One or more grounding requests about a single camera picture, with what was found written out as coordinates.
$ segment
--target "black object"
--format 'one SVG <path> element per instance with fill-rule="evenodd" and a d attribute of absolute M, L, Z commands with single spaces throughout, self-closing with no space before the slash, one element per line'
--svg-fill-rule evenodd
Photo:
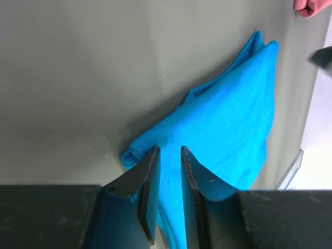
<path fill-rule="evenodd" d="M 160 148 L 108 185 L 0 187 L 0 248 L 150 248 Z"/>
<path fill-rule="evenodd" d="M 188 248 L 332 248 L 332 191 L 238 191 L 181 156 Z"/>
<path fill-rule="evenodd" d="M 332 75 L 332 46 L 315 51 L 310 61 Z"/>

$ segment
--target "gray wall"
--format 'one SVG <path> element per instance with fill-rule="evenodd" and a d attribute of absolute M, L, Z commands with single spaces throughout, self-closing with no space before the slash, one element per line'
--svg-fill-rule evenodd
<path fill-rule="evenodd" d="M 0 182 L 107 183 L 130 141 L 219 75 L 258 29 L 281 44 L 269 159 L 276 185 L 299 149 L 330 10 L 289 0 L 0 3 Z"/>

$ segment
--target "blue cloth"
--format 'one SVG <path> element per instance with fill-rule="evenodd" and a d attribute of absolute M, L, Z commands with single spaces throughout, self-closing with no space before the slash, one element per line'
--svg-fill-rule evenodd
<path fill-rule="evenodd" d="M 186 246 L 181 186 L 181 146 L 221 179 L 249 189 L 267 158 L 274 116 L 274 81 L 279 44 L 264 45 L 256 32 L 221 76 L 191 90 L 170 116 L 138 137 L 123 155 L 135 166 L 161 147 L 157 223 L 171 249 Z"/>

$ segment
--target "pink cloth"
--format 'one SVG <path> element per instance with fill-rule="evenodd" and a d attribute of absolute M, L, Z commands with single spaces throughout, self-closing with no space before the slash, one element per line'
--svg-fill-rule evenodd
<path fill-rule="evenodd" d="M 332 4 L 332 0 L 295 0 L 294 9 L 303 17 L 309 18 Z"/>

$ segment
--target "blue towel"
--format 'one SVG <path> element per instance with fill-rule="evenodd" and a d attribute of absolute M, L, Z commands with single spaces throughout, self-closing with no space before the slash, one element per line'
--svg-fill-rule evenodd
<path fill-rule="evenodd" d="M 135 166 L 155 145 L 161 147 L 157 223 L 171 249 L 186 246 L 181 146 L 218 177 L 249 189 L 267 158 L 274 116 L 274 81 L 279 44 L 264 45 L 256 32 L 232 66 L 218 78 L 191 90 L 170 116 L 138 137 L 122 156 Z"/>

